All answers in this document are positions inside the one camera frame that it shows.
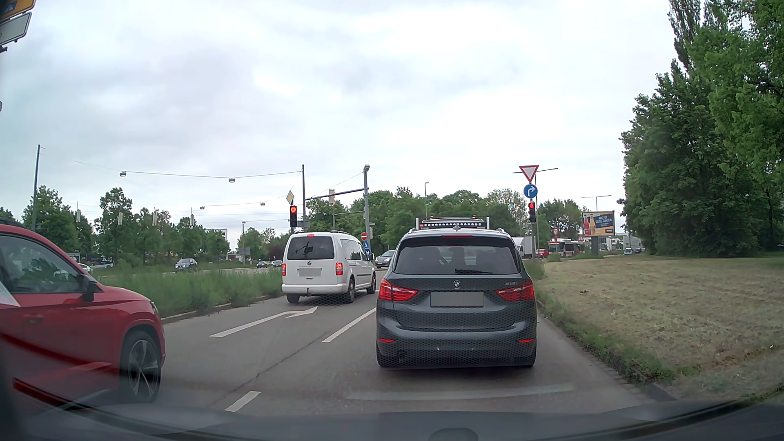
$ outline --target advertisement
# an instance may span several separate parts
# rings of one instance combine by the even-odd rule
[[[615,211],[588,211],[583,213],[583,235],[615,235]]]

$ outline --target car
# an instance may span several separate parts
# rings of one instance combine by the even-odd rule
[[[427,219],[403,235],[376,301],[379,366],[533,366],[533,281],[512,237],[486,224]]]
[[[394,250],[387,250],[384,251],[383,254],[376,258],[376,266],[379,268],[384,268],[390,266],[390,260],[394,256]]]
[[[52,404],[104,390],[151,403],[166,357],[154,302],[96,281],[48,239],[8,222],[0,222],[0,345],[21,406],[42,393]]]
[[[196,259],[179,259],[177,263],[174,264],[174,271],[180,272],[194,272],[198,271],[198,262]]]
[[[359,290],[376,292],[372,255],[344,231],[295,233],[283,258],[281,290],[289,303],[305,296],[335,296],[352,303]]]

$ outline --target road sign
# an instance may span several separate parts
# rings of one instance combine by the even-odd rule
[[[534,180],[534,175],[538,169],[539,166],[520,166],[520,171],[528,178],[528,182]]]
[[[33,6],[35,6],[35,0],[14,0],[13,2],[9,2],[0,13],[0,21],[25,13],[30,9],[33,9]]]
[[[523,195],[526,198],[533,199],[536,197],[536,193],[539,193],[539,189],[534,184],[528,184],[523,187]]]
[[[0,46],[24,37],[27,34],[27,26],[30,25],[32,15],[32,13],[26,13],[0,24]]]

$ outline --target mowed lawn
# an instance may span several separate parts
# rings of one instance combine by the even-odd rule
[[[678,395],[737,398],[784,381],[784,253],[552,262],[538,292],[681,372]]]

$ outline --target red car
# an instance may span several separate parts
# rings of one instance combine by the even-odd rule
[[[43,236],[0,219],[0,363],[17,398],[59,406],[118,391],[149,403],[165,354],[150,299],[98,283]]]

